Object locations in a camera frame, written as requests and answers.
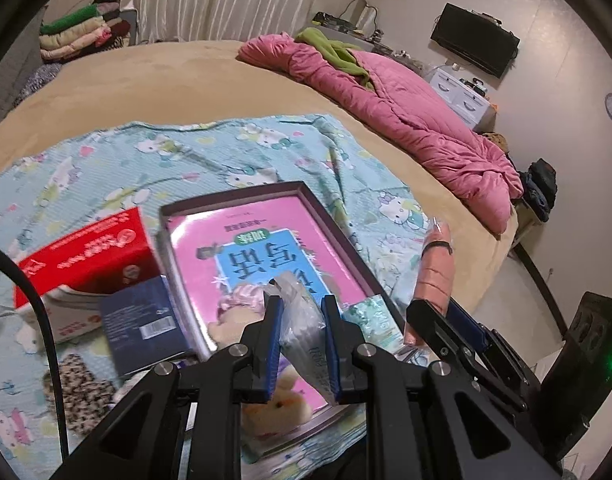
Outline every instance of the green blanket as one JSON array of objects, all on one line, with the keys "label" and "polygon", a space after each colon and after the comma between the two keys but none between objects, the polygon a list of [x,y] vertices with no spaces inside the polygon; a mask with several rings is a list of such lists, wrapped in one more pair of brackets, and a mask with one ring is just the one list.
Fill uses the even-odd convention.
[{"label": "green blanket", "polygon": [[362,78],[360,84],[374,91],[370,75],[365,69],[358,65],[355,57],[348,51],[349,48],[359,49],[358,46],[343,43],[342,41],[329,40],[324,36],[323,32],[314,27],[308,27],[302,30],[295,36],[295,41],[298,43],[308,43],[310,46],[315,47],[322,57],[332,66],[347,74],[359,76]]},{"label": "green blanket", "polygon": [[42,25],[39,28],[39,33],[41,35],[59,34],[67,28],[71,28],[78,23],[85,22],[87,19],[94,18],[95,16],[99,16],[96,6],[88,5],[86,7],[81,7],[81,9],[78,9],[70,14],[66,14],[66,16],[62,16],[60,19],[55,20],[54,22]]}]

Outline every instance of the pillow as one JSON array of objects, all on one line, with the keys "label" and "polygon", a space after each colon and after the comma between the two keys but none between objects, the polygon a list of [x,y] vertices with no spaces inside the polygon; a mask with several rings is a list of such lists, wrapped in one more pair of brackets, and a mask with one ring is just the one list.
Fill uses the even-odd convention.
[{"label": "pillow", "polygon": [[45,10],[43,7],[26,25],[0,61],[0,122],[12,110],[26,80],[42,64],[39,27]]}]

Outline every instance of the barcode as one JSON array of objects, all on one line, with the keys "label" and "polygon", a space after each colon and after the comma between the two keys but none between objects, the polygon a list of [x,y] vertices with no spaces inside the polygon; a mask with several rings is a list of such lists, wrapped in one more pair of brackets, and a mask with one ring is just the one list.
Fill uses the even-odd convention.
[{"label": "barcode", "polygon": [[152,323],[148,323],[148,325],[141,326],[140,333],[142,334],[142,339],[150,339],[151,337],[158,336],[176,328],[177,326],[175,325],[173,317],[166,316]]}]

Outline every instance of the red tissue box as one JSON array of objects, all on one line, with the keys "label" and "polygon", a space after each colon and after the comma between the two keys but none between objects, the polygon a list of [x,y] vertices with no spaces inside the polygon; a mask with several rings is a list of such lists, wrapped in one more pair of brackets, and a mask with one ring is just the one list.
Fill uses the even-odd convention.
[{"label": "red tissue box", "polygon": [[[99,327],[97,303],[103,296],[160,274],[137,207],[60,238],[19,267],[44,300],[55,342]],[[17,286],[14,305],[38,330],[33,308]]]}]

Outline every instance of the metal screw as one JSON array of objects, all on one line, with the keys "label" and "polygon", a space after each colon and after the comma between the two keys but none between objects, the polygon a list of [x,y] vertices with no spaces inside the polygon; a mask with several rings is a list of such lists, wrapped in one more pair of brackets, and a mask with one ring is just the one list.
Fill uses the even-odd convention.
[{"label": "metal screw", "polygon": [[175,369],[175,365],[171,362],[164,361],[163,363],[157,363],[155,365],[155,373],[157,375],[168,375]]},{"label": "metal screw", "polygon": [[444,361],[435,361],[433,364],[431,364],[430,369],[442,377],[451,373],[451,365],[445,363]]},{"label": "metal screw", "polygon": [[233,357],[242,357],[248,352],[248,347],[244,343],[235,343],[228,347],[228,353]]},{"label": "metal screw", "polygon": [[357,347],[357,353],[359,355],[363,355],[364,357],[372,357],[377,354],[377,348],[370,343],[362,343]]}]

